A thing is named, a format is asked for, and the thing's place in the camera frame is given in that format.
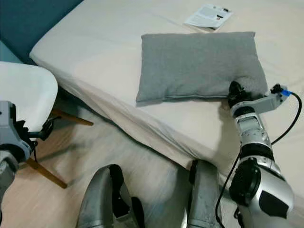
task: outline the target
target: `bed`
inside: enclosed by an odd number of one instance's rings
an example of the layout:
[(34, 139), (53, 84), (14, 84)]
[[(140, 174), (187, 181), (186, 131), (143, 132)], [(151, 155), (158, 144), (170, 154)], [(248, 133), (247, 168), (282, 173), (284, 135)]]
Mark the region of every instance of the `bed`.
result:
[[(31, 59), (55, 76), (61, 87), (137, 141), (185, 168), (205, 159), (227, 174), (239, 141), (224, 100), (184, 100), (137, 104), (141, 73), (141, 35), (202, 32), (183, 24), (199, 0), (85, 0), (33, 47)], [(304, 49), (301, 29), (304, 3), (299, 0), (215, 0), (234, 12), (219, 32), (255, 31), (259, 59), (269, 86), (281, 83), (304, 97)], [(262, 115), (270, 138), (291, 123), (297, 103), (288, 99)], [(304, 198), (301, 115), (275, 158), (301, 205)]]

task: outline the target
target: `chair seat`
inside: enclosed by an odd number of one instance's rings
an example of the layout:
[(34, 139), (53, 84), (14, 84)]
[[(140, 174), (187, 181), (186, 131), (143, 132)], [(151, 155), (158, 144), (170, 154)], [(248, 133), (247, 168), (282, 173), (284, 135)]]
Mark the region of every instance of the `chair seat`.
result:
[(17, 121), (25, 120), (30, 132), (40, 131), (57, 95), (57, 81), (48, 70), (0, 61), (0, 100), (16, 105)]

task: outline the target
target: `white chair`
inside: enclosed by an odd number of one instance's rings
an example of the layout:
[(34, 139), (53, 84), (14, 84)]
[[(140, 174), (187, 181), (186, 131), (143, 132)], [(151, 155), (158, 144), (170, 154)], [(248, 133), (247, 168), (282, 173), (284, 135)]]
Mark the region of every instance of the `white chair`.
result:
[[(16, 119), (24, 120), (29, 132), (39, 132), (50, 113), (84, 125), (92, 122), (53, 109), (57, 96), (57, 81), (53, 74), (39, 66), (0, 61), (0, 100), (16, 105)], [(37, 160), (29, 158), (26, 163), (43, 176), (66, 188), (67, 184), (54, 176)]]

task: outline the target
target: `wooden chair leg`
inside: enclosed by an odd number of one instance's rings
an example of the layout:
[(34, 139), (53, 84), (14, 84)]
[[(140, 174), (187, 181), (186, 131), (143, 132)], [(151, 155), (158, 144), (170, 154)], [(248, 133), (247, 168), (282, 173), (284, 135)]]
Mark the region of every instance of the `wooden chair leg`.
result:
[(54, 108), (52, 110), (51, 114), (60, 116), (62, 119), (70, 120), (70, 121), (73, 121), (73, 122), (76, 122), (76, 123), (79, 123), (79, 124), (82, 124), (82, 125), (92, 126), (94, 124), (91, 121), (87, 121), (87, 120), (81, 119), (77, 116), (62, 112), (61, 110), (56, 109), (56, 108)]
[(50, 173), (46, 168), (44, 168), (39, 163), (35, 162), (32, 158), (29, 158), (26, 163), (33, 169), (35, 169), (37, 172), (48, 178), (50, 181), (54, 182), (56, 185), (62, 187), (65, 189), (67, 187), (67, 184), (64, 183), (61, 179), (54, 176), (52, 173)]

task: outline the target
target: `black cable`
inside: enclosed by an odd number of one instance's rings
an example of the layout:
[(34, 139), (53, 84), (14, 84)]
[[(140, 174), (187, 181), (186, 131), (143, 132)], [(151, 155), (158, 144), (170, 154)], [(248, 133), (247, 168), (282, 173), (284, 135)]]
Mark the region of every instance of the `black cable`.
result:
[(301, 101), (301, 98), (298, 96), (298, 94), (294, 93), (294, 92), (290, 92), (291, 95), (295, 96), (296, 99), (298, 100), (299, 102), (299, 107), (298, 107), (298, 111), (295, 115), (295, 118), (293, 120), (293, 122), (291, 123), (291, 125), (287, 128), (287, 130), (281, 134), (276, 140), (274, 140), (271, 145), (274, 145), (276, 142), (278, 142), (279, 140), (281, 140), (285, 135), (287, 135), (287, 133), (293, 128), (293, 126), (295, 125), (295, 123), (297, 122), (299, 116), (300, 116), (300, 113), (301, 113), (301, 110), (302, 110), (302, 101)]
[(237, 165), (239, 156), (240, 156), (240, 153), (238, 153), (238, 156), (237, 156), (236, 160), (235, 160), (234, 163), (233, 163), (233, 166), (232, 166), (232, 168), (231, 168), (231, 170), (230, 170), (230, 172), (229, 172), (229, 174), (228, 174), (228, 176), (227, 176), (227, 178), (226, 178), (226, 181), (225, 181), (225, 183), (224, 183), (224, 185), (223, 185), (222, 191), (220, 192), (220, 195), (219, 195), (219, 197), (218, 197), (217, 204), (216, 204), (216, 206), (215, 206), (215, 218), (216, 218), (217, 222), (220, 224), (220, 226), (221, 226), (222, 228), (225, 228), (225, 227), (224, 227), (222, 221), (221, 221), (220, 218), (219, 218), (219, 213), (218, 213), (218, 212), (219, 212), (219, 203), (220, 203), (220, 200), (221, 200), (221, 198), (222, 198), (222, 196), (223, 196), (223, 194), (224, 194), (224, 191), (225, 191), (226, 185), (227, 185), (227, 183), (228, 183), (228, 180), (229, 180), (229, 178), (230, 178), (230, 176), (231, 176), (231, 174), (232, 174), (234, 168), (235, 168), (236, 165)]

